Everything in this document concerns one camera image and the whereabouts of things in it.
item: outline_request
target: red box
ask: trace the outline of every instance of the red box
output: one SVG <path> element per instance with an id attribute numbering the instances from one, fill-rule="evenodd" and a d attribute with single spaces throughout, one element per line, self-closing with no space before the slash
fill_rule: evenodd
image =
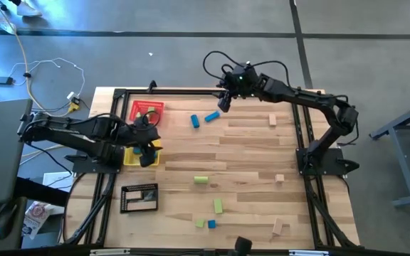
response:
<path id="1" fill-rule="evenodd" d="M 154 111 L 157 114 L 153 113 L 149 116 L 149 123 L 156 124 L 160 121 L 162 113 L 164 111 L 163 102 L 148 102 L 143 100 L 134 100 L 132 102 L 131 114 L 129 115 L 129 120 L 134 121 L 137 113 L 140 112 L 141 115 L 144 115 L 148 112 L 149 107 L 154 107 Z"/>

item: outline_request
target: concrete floor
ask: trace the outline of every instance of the concrete floor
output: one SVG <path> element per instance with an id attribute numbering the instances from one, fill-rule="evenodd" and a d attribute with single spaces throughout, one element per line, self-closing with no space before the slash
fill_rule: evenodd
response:
<path id="1" fill-rule="evenodd" d="M 35 0 L 43 18 L 11 19 L 19 28 L 62 31 L 162 31 L 294 33 L 288 0 Z M 410 34 L 407 0 L 297 0 L 303 33 Z M 14 8 L 9 4 L 12 13 Z M 294 85 L 303 85 L 295 38 L 174 38 L 22 36 L 28 61 L 62 57 L 85 70 L 83 99 L 90 104 L 97 86 L 213 86 L 201 68 L 210 50 L 236 60 L 277 59 L 290 68 Z M 351 201 L 361 244 L 378 250 L 410 252 L 410 206 L 391 201 L 408 192 L 389 138 L 373 142 L 366 134 L 410 108 L 410 40 L 307 39 L 305 52 L 312 85 L 349 95 L 360 112 L 361 138 L 344 149 L 361 167 L 349 175 Z M 0 76 L 7 75 L 21 54 L 13 36 L 0 35 Z M 221 57 L 211 58 L 217 73 Z M 276 65 L 260 69 L 284 79 Z M 21 79 L 22 69 L 14 77 Z M 80 72 L 63 64 L 43 64 L 33 72 L 33 93 L 45 107 L 59 107 L 81 85 Z M 0 86 L 0 100 L 28 97 L 24 86 Z M 73 113 L 88 116 L 87 110 Z M 58 149 L 62 156 L 73 152 Z M 60 171 L 47 156 L 23 165 L 19 176 L 39 177 Z"/>

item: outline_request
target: green block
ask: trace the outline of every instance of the green block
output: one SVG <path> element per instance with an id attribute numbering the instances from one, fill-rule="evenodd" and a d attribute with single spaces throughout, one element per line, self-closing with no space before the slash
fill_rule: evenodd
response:
<path id="1" fill-rule="evenodd" d="M 194 177 L 194 183 L 195 184 L 207 184 L 208 183 L 208 177 L 207 176 L 195 176 Z"/>
<path id="2" fill-rule="evenodd" d="M 205 225 L 205 220 L 204 219 L 198 219 L 196 220 L 196 227 L 198 228 L 203 228 Z"/>
<path id="3" fill-rule="evenodd" d="M 223 213 L 222 200 L 220 198 L 214 199 L 214 213 Z"/>

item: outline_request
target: wooden tabletop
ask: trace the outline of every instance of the wooden tabletop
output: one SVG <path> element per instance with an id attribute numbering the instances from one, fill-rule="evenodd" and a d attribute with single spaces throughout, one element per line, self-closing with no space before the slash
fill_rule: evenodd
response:
<path id="1" fill-rule="evenodd" d="M 96 88 L 90 116 L 110 111 L 114 89 Z M 130 100 L 130 106 L 133 100 L 165 103 L 157 127 L 164 149 L 159 166 L 123 166 L 117 175 L 106 247 L 232 248 L 242 236 L 253 241 L 253 249 L 313 248 L 289 103 L 233 100 L 228 113 L 205 123 L 204 117 L 218 109 L 212 96 L 131 95 Z M 276 115 L 276 127 L 268 125 L 270 113 Z M 199 117 L 198 129 L 191 125 L 192 114 Z M 310 110 L 310 114 L 319 138 L 328 124 L 321 112 Z M 284 175 L 282 184 L 275 182 L 276 174 Z M 85 175 L 74 188 L 66 218 L 68 238 L 90 210 L 96 176 Z M 195 176 L 208 176 L 209 183 L 194 184 Z M 333 176 L 323 180 L 331 216 L 359 244 L 346 185 Z M 144 183 L 159 184 L 159 210 L 120 214 L 121 186 Z M 214 213 L 215 198 L 222 199 L 224 213 Z M 198 218 L 216 220 L 216 228 L 195 227 Z M 281 236 L 272 235 L 276 218 L 283 223 Z M 100 219 L 99 214 L 95 238 Z M 317 221 L 325 241 L 322 218 Z"/>

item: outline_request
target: yellow box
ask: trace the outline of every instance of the yellow box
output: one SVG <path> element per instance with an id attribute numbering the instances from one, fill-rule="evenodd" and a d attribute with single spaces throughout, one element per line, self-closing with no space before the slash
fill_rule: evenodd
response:
<path id="1" fill-rule="evenodd" d="M 153 141 L 154 146 L 161 146 L 161 141 L 160 140 L 155 140 Z M 159 158 L 161 157 L 161 151 L 157 151 L 157 157 L 154 160 L 154 163 L 150 166 L 157 166 L 159 165 Z M 132 151 L 132 148 L 126 148 L 125 149 L 125 160 L 123 161 L 123 164 L 126 166 L 140 166 L 140 154 L 134 154 Z"/>

